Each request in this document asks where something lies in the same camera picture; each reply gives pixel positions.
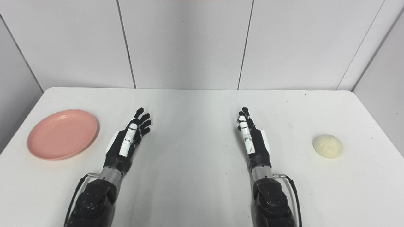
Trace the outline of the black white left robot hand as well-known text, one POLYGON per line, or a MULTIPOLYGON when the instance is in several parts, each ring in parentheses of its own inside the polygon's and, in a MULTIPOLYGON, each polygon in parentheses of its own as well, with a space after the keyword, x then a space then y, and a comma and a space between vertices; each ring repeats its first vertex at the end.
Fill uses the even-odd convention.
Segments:
POLYGON ((144 111, 143 107, 137 109, 125 129, 114 134, 106 149, 103 167, 117 169, 121 175, 127 174, 130 170, 135 149, 141 143, 142 138, 151 131, 151 115, 144 111))

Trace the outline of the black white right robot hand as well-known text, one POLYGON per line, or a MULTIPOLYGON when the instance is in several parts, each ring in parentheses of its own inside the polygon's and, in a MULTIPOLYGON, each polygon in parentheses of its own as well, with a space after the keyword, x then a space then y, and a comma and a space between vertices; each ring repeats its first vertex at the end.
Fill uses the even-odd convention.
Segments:
POLYGON ((242 107, 237 119, 237 129, 241 132, 248 156, 248 168, 252 171, 256 167, 272 167, 269 150, 263 130, 256 127, 249 109, 242 107))

